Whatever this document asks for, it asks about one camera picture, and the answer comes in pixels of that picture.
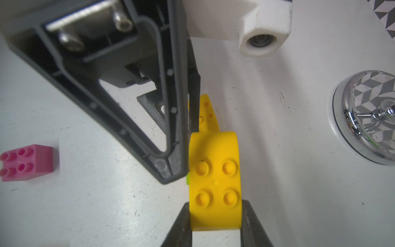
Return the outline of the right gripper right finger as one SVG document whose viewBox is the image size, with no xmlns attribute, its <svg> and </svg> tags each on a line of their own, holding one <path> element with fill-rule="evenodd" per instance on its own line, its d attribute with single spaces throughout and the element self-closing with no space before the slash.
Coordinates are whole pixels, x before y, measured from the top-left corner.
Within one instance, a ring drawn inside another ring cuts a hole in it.
<svg viewBox="0 0 395 247">
<path fill-rule="evenodd" d="M 273 247 L 248 200 L 242 200 L 241 247 Z"/>
</svg>

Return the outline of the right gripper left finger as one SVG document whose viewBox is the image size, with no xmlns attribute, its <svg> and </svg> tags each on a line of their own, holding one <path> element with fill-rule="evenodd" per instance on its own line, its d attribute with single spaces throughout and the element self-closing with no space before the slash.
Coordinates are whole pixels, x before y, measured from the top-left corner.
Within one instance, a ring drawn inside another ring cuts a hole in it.
<svg viewBox="0 0 395 247">
<path fill-rule="evenodd" d="M 185 203 L 173 223 L 161 247 L 191 247 L 192 229 L 190 223 L 189 203 Z"/>
</svg>

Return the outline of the yellow long lego brick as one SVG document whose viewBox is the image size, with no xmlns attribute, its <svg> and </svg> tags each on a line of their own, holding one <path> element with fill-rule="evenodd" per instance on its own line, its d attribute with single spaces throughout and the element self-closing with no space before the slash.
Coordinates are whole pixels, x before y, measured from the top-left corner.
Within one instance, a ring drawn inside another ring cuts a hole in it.
<svg viewBox="0 0 395 247">
<path fill-rule="evenodd" d="M 193 231 L 241 228 L 241 168 L 234 132 L 196 132 L 191 136 L 189 212 Z"/>
</svg>

